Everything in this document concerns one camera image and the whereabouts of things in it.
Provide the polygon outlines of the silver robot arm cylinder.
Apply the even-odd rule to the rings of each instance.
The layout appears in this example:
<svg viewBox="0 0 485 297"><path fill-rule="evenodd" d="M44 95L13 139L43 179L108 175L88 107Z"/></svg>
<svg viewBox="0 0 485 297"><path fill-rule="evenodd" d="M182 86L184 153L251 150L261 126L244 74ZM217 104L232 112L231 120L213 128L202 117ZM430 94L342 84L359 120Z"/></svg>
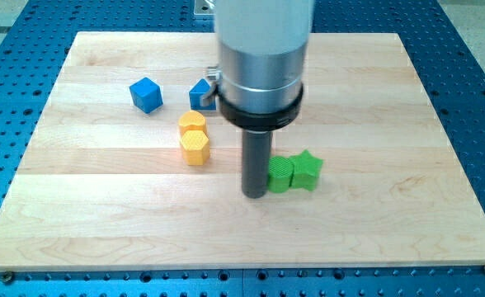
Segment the silver robot arm cylinder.
<svg viewBox="0 0 485 297"><path fill-rule="evenodd" d="M218 0L219 94L238 109L285 109L302 88L314 0Z"/></svg>

